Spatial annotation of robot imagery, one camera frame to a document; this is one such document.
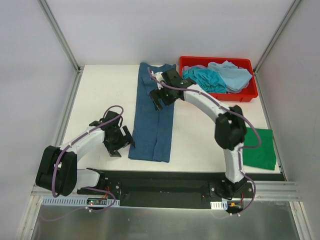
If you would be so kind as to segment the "dark blue t shirt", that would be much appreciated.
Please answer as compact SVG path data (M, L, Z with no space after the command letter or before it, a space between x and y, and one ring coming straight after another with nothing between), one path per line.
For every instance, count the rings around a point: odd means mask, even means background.
M157 111L149 93L157 88L148 70L155 73L175 69L175 64L160 67L140 63L137 78L137 93L132 137L128 157L132 160L153 162L170 161L175 105L164 106Z

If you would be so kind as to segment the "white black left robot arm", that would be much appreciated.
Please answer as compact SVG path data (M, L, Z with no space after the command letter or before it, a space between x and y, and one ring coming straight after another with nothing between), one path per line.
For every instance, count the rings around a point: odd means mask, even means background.
M53 197L68 196L74 188L88 187L94 194L105 191L106 183L96 170L78 170L78 162L99 144L104 144L111 157L120 157L119 149L130 144L128 129L120 113L109 110L93 121L79 136L60 146L47 146L42 154L35 184L51 191Z

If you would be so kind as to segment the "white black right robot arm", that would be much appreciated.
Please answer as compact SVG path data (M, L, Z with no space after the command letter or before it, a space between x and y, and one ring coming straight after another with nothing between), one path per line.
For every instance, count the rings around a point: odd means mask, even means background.
M188 102L215 123L214 139L223 149L225 182L215 193L230 200L243 191L247 183L243 171L243 147L247 134L242 109L222 104L191 78L183 79L175 69L154 72L149 67L138 74L134 145L128 157L132 160L169 162L171 155L174 103Z

